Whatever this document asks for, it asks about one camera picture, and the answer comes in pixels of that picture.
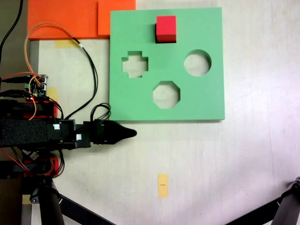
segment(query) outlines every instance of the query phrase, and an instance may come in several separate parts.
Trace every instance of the yellow sticky note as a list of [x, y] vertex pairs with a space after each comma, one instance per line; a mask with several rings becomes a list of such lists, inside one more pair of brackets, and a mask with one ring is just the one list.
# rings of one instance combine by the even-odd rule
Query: yellow sticky note
[[56, 88], [47, 88], [47, 96], [58, 102], [58, 93]]
[[79, 45], [74, 40], [55, 40], [55, 48], [78, 48]]
[[168, 174], [159, 173], [158, 174], [158, 198], [168, 197]]

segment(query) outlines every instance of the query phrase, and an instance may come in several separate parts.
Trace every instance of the white table surface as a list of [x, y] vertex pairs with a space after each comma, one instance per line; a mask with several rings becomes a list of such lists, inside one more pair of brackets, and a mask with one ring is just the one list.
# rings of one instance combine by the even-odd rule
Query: white table surface
[[[58, 190], [117, 225], [223, 225], [279, 197], [300, 175], [300, 1], [137, 0], [137, 9], [201, 7], [223, 8], [225, 120], [124, 123], [137, 137], [64, 151]], [[99, 89], [76, 123], [109, 91], [109, 41], [82, 43]], [[92, 95], [80, 49], [40, 41], [38, 72], [49, 75], [66, 115]], [[158, 173], [169, 177], [165, 199]], [[35, 205], [32, 224], [39, 223]]]

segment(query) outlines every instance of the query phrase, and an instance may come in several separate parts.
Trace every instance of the red wire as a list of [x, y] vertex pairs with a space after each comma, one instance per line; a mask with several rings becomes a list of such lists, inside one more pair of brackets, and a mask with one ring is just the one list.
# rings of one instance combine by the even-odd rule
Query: red wire
[[15, 163], [17, 163], [23, 170], [29, 172], [29, 170], [27, 170], [24, 166], [22, 166], [18, 161], [16, 161], [14, 158], [12, 158], [4, 149], [0, 148], [1, 151], [7, 155], [8, 157], [10, 157]]

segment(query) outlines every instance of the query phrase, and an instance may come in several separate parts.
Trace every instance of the cross-shaped hole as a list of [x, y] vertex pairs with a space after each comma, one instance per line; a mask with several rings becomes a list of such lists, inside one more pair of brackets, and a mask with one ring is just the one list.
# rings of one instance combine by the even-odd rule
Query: cross-shaped hole
[[128, 52], [128, 57], [122, 58], [123, 72], [129, 78], [140, 78], [144, 71], [148, 71], [148, 57], [143, 57], [141, 51]]

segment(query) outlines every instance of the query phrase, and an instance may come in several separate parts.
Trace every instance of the green foam board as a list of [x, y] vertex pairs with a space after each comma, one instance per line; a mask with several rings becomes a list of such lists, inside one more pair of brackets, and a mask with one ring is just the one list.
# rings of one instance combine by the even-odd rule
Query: green foam board
[[[177, 42], [156, 44], [159, 15], [175, 15]], [[111, 120], [223, 120], [222, 9], [164, 9], [111, 12], [110, 42]], [[122, 61], [142, 52], [148, 71], [129, 78]], [[211, 60], [208, 73], [192, 76], [184, 68], [186, 57], [201, 52]], [[180, 101], [162, 109], [153, 101], [160, 83], [172, 82], [180, 89]]]

